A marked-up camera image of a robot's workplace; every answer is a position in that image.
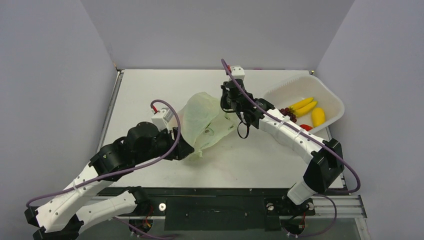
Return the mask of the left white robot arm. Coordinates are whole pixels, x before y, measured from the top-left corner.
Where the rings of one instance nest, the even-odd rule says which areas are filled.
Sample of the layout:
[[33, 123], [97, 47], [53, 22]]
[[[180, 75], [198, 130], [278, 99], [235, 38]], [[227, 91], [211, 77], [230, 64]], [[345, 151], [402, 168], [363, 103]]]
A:
[[144, 162], [160, 158], [182, 160], [194, 152], [178, 127], [158, 128], [140, 122], [126, 136], [104, 145], [61, 193], [41, 206], [28, 204], [24, 212], [37, 227], [35, 240], [75, 240], [90, 227], [119, 215], [145, 214], [151, 202], [141, 186], [124, 188], [118, 195], [89, 204], [103, 189], [130, 174]]

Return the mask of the green plastic bag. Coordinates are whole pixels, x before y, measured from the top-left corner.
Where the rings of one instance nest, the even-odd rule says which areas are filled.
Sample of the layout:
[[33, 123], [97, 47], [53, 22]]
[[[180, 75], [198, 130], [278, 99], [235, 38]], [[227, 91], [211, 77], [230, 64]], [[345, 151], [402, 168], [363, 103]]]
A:
[[235, 113], [224, 112], [220, 99], [206, 92], [194, 94], [177, 114], [182, 138], [194, 148], [189, 155], [192, 159], [201, 158], [204, 150], [233, 132], [239, 123]]

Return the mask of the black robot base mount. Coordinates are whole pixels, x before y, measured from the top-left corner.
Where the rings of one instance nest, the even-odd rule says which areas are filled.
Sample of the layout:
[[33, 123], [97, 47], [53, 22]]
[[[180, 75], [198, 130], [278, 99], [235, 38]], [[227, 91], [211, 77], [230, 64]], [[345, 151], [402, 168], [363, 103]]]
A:
[[313, 200], [297, 206], [287, 200], [286, 188], [145, 187], [149, 204], [125, 217], [155, 222], [166, 231], [279, 231], [316, 214]]

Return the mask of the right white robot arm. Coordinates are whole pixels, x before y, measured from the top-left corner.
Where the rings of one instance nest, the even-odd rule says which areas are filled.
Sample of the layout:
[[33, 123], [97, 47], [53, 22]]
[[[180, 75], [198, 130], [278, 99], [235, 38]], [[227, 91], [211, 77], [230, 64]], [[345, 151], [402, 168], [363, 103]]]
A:
[[307, 164], [301, 180], [282, 199], [282, 207], [287, 213], [296, 213], [311, 196], [326, 192], [345, 169], [340, 161], [342, 150], [337, 140], [327, 141], [296, 125], [270, 102], [246, 92], [241, 79], [225, 81], [220, 88], [223, 110], [235, 113], [248, 128], [254, 127], [270, 134], [279, 144], [290, 147]]

